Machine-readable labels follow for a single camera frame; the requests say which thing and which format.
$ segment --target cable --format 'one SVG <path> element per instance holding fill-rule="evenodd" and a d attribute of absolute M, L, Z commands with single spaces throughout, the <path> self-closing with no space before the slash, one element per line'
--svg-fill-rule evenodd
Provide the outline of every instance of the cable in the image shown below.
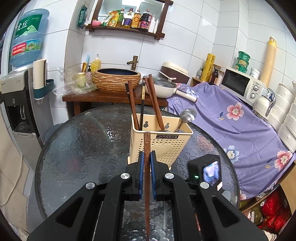
<path fill-rule="evenodd" d="M 3 207 L 3 206 L 4 206 L 5 204 L 7 204 L 7 202 L 9 201 L 9 199 L 10 199 L 10 197 L 11 197 L 11 194 L 13 193 L 13 191 L 14 191 L 16 185 L 17 185 L 17 182 L 18 182 L 18 180 L 19 180 L 19 178 L 20 178 L 20 173 L 21 173 L 21 172 L 22 172 L 22 155 L 21 155 L 21 157 L 20 157 L 20 172 L 19 172 L 19 175 L 17 176 L 17 180 L 16 180 L 16 182 L 15 182 L 15 184 L 14 184 L 14 186 L 13 186 L 13 189 L 11 190 L 11 192 L 10 192 L 10 194 L 9 194 L 9 196 L 8 196 L 8 198 L 7 198 L 7 200 L 5 201 L 4 204 L 0 204 L 0 207 Z"/>

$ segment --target microwave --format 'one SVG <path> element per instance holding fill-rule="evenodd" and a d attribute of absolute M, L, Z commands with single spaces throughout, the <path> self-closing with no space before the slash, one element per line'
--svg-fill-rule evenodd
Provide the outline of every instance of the microwave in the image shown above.
<path fill-rule="evenodd" d="M 220 68 L 224 72 L 221 85 L 243 102 L 253 107 L 255 101 L 261 96 L 266 96 L 268 91 L 263 82 L 245 73 L 231 68 Z"/>

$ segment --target white bottle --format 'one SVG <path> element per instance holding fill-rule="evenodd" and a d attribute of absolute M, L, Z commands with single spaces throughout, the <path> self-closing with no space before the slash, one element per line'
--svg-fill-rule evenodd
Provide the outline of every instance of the white bottle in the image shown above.
<path fill-rule="evenodd" d="M 154 34 L 155 34 L 156 31 L 157 31 L 157 27 L 158 27 L 158 19 L 156 20 L 155 27 L 154 27 L 154 30 L 153 30 L 153 33 L 154 33 Z"/>
<path fill-rule="evenodd" d="M 148 32 L 153 33 L 154 27 L 155 27 L 155 15 L 153 15 L 153 18 L 150 21 Z"/>

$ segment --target yellow soap bottle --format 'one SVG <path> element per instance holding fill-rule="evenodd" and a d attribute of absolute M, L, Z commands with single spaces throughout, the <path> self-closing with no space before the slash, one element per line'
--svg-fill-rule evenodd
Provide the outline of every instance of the yellow soap bottle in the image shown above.
<path fill-rule="evenodd" d="M 96 55 L 96 59 L 91 63 L 91 73 L 93 73 L 96 69 L 101 68 L 101 61 L 99 59 L 99 54 Z"/>

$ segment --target camera screen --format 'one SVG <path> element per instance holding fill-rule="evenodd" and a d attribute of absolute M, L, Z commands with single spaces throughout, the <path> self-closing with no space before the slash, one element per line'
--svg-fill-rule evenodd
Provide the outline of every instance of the camera screen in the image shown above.
<path fill-rule="evenodd" d="M 203 179 L 205 182 L 208 182 L 212 186 L 220 179 L 219 174 L 219 164 L 217 161 L 212 164 L 204 167 L 203 169 Z"/>

